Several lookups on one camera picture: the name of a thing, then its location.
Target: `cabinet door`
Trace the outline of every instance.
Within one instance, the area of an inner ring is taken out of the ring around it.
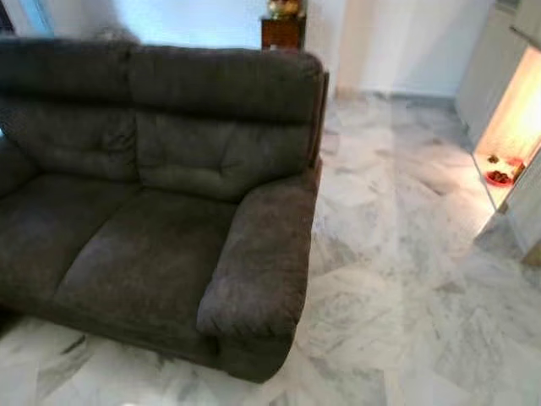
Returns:
[[[541,44],[541,0],[521,0],[513,26]]]
[[[300,28],[296,20],[266,20],[262,27],[262,47],[299,49]]]
[[[541,151],[507,196],[508,216],[524,253],[541,249]]]
[[[477,145],[500,104],[527,43],[509,27],[513,14],[492,8],[456,95],[456,110]]]

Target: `back cushion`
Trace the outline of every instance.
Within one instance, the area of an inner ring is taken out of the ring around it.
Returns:
[[[202,118],[310,123],[324,72],[304,53],[136,47],[134,101]]]
[[[309,124],[280,125],[139,112],[146,186],[240,201],[255,186],[306,167]]]
[[[117,181],[138,177],[130,110],[2,97],[0,127],[45,171]]]
[[[136,47],[129,80],[142,182],[220,200],[302,172],[324,74],[307,54]]]
[[[129,46],[44,39],[0,41],[0,92],[129,102]]]

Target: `sofa cushion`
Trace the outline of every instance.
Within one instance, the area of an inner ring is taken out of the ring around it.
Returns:
[[[118,181],[138,177],[129,110],[1,97],[0,126],[45,171]]]
[[[0,91],[128,102],[129,46],[118,42],[46,39],[0,41]]]
[[[127,336],[175,337],[185,356],[215,348],[195,330],[199,301],[236,206],[145,190],[81,251],[56,303]]]
[[[291,52],[136,47],[129,81],[134,101],[206,118],[312,123],[323,68]]]
[[[0,199],[0,295],[50,298],[81,248],[137,189],[46,174]]]
[[[240,201],[259,184],[302,171],[308,125],[201,120],[138,112],[138,165],[144,185]]]

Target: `shelf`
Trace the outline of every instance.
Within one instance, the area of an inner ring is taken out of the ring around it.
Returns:
[[[516,167],[506,163],[505,159],[500,159],[498,163],[490,163],[489,156],[483,154],[473,154],[473,160],[475,161],[477,169],[479,170],[479,175],[483,180],[487,191],[489,192],[492,204],[494,205],[494,208],[498,210],[501,204],[505,201],[505,198],[508,196],[509,192],[511,192],[513,184],[510,184],[507,187],[494,186],[487,181],[485,174],[487,172],[500,171],[512,176],[511,173],[514,169],[516,169]]]

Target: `small wooden table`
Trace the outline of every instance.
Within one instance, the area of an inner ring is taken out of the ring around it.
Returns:
[[[261,17],[262,49],[304,49],[306,15],[291,18]]]

